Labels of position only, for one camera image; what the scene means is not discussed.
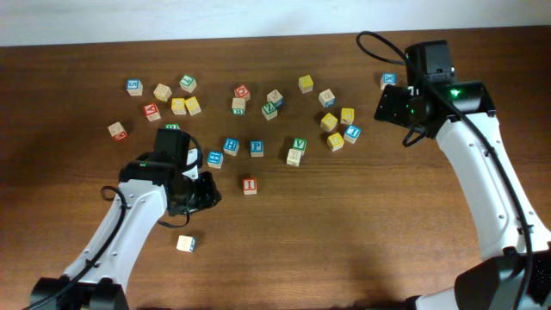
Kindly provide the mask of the red letter I block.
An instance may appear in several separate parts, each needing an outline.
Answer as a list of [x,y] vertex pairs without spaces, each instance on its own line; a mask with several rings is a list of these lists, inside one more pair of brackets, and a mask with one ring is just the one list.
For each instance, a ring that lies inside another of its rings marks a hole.
[[255,178],[245,178],[243,180],[243,192],[245,195],[255,195],[257,193],[257,180]]

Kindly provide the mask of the green letter R block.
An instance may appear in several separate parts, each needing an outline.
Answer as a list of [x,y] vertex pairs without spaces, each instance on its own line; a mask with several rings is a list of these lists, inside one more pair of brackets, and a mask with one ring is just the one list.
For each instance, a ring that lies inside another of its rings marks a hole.
[[176,123],[172,123],[172,124],[165,124],[165,129],[179,130],[180,127]]

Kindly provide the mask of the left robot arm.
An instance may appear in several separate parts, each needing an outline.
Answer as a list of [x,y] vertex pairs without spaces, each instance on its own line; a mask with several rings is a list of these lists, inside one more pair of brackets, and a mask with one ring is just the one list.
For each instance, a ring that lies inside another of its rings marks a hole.
[[42,277],[30,295],[32,309],[126,309],[127,283],[141,249],[164,215],[192,214],[218,204],[213,175],[202,170],[197,139],[160,128],[151,151],[119,173],[102,223],[78,258],[59,278]]

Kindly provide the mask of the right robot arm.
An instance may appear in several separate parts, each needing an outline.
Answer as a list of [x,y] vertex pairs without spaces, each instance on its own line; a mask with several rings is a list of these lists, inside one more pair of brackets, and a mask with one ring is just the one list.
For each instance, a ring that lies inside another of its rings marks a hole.
[[473,216],[481,262],[453,287],[406,300],[407,309],[548,309],[550,231],[529,203],[481,82],[459,83],[446,41],[409,46],[407,87],[385,87],[377,121],[405,127],[405,147],[434,139]]

